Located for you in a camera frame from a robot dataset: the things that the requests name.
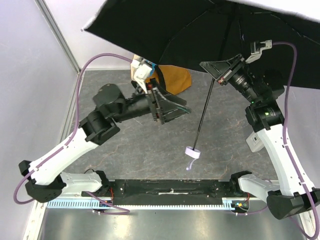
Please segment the lavender folding umbrella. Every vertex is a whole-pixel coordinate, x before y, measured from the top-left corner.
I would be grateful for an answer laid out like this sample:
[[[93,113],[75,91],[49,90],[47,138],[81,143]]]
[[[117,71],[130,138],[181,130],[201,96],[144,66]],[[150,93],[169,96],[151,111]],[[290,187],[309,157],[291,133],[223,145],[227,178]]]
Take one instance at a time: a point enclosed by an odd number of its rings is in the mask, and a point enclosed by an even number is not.
[[[283,85],[320,87],[320,24],[228,0],[107,0],[83,30],[157,65],[201,71],[201,62],[245,58],[251,44],[280,43],[250,65],[280,71]]]

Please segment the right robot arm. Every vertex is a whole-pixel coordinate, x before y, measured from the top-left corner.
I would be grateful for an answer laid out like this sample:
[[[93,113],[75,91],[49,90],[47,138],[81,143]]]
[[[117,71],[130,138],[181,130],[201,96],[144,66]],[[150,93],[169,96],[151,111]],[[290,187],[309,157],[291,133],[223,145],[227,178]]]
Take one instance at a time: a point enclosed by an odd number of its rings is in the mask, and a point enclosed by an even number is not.
[[[250,105],[245,116],[252,127],[246,142],[252,152],[267,150],[275,169],[278,184],[256,177],[250,171],[231,175],[230,184],[235,192],[254,195],[267,204],[272,215],[282,220],[311,210],[311,204],[320,203],[320,190],[308,179],[300,163],[293,164],[294,150],[288,133],[283,133],[285,117],[277,98],[285,91],[278,70],[267,69],[255,77],[241,54],[225,61],[202,61],[199,64],[220,85],[231,84]]]

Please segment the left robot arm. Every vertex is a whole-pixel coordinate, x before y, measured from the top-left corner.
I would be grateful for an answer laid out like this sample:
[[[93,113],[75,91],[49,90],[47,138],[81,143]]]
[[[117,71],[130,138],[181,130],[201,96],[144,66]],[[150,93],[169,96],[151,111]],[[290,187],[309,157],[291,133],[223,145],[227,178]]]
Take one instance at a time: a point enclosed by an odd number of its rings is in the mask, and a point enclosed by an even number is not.
[[[27,194],[40,203],[61,195],[104,196],[111,187],[104,171],[74,174],[65,169],[119,133],[117,123],[151,114],[154,121],[165,124],[191,113],[184,99],[164,90],[155,79],[146,84],[146,90],[125,98],[116,84],[102,86],[93,97],[95,109],[74,132],[37,160],[19,163]]]

